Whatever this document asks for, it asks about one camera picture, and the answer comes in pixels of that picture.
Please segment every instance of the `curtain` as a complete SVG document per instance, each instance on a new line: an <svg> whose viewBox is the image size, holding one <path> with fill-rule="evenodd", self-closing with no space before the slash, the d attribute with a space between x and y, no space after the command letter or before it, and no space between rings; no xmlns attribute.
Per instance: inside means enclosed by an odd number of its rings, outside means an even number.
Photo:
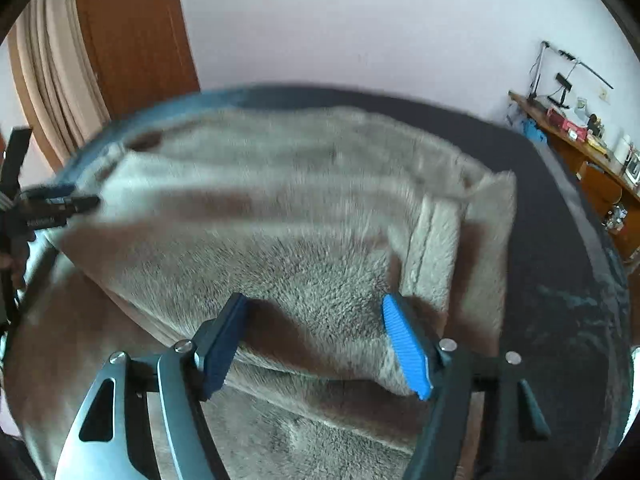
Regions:
<svg viewBox="0 0 640 480"><path fill-rule="evenodd" d="M76 0L31 0L10 35L25 117L54 170L109 121L84 49Z"/></svg>

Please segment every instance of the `fuzzy fabric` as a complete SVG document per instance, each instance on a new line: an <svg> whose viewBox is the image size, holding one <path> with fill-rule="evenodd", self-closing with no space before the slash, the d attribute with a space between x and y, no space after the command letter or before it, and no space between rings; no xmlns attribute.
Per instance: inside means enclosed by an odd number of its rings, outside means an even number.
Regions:
<svg viewBox="0 0 640 480"><path fill-rule="evenodd" d="M409 391L385 334L387 292L408 297L439 334L497 352L514 177L423 131L351 109L225 110L111 146L79 187L100 194L100 208L47 238L92 293L60 305L72 291L49 283L28 318L44 308L95 322L117 305L128 317L118 323L171 345L231 293L255 298L226 387L204 404L232 478L401 475L429 405ZM115 343L106 333L118 327L102 324L102 340L82 352L105 359L104 342ZM21 328L15 345L34 332ZM35 433L46 428L33 401L18 398L29 380L15 355L26 358L12 351L8 364L12 412L50 475L73 416L51 415L58 434L43 450ZM60 388L77 409L97 367L69 372L76 378ZM476 397L461 476L480 419Z"/></svg>

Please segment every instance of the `dark gray tabletop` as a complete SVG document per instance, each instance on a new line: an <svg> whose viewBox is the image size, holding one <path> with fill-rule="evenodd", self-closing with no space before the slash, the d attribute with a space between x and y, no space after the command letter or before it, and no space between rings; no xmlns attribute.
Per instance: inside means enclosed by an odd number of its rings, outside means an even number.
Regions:
<svg viewBox="0 0 640 480"><path fill-rule="evenodd" d="M517 177L503 351L526 359L550 442L517 445L512 478L594 478L617 448L631 400L629 301L622 264L575 177L524 137L464 114L401 98L270 86L185 96L109 124L59 176L72 182L110 142L204 109L351 106L385 114Z"/></svg>

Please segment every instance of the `folded blanket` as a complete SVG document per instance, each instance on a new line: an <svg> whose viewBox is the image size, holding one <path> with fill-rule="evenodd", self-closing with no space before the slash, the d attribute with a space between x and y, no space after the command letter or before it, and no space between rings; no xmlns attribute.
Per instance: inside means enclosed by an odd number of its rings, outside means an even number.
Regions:
<svg viewBox="0 0 640 480"><path fill-rule="evenodd" d="M423 131L351 109L225 110L111 146L79 187L100 209L50 243L159 342L192 335L233 292L258 300L225 391L204 405L232 478L401 473L429 405L384 332L386 292L497 351L514 177Z"/></svg>

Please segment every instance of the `silver screw head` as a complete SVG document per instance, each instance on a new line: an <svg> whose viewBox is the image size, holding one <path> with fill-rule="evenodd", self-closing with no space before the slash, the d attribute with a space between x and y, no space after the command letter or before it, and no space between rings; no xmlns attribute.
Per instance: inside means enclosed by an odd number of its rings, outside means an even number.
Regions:
<svg viewBox="0 0 640 480"><path fill-rule="evenodd" d="M127 358L127 354L125 354L122 350L118 350L109 356L109 362L112 365L116 365L124 361Z"/></svg>
<svg viewBox="0 0 640 480"><path fill-rule="evenodd" d="M190 352L193 348L193 342L191 339L180 339L175 345L174 350L178 352L178 354L186 354Z"/></svg>
<svg viewBox="0 0 640 480"><path fill-rule="evenodd" d="M456 348L458 348L458 343L453 341L453 339L449 339L448 337L440 340L440 349L444 352L453 352Z"/></svg>
<svg viewBox="0 0 640 480"><path fill-rule="evenodd" d="M510 365L519 365L522 362L522 356L514 351L507 352L504 358Z"/></svg>

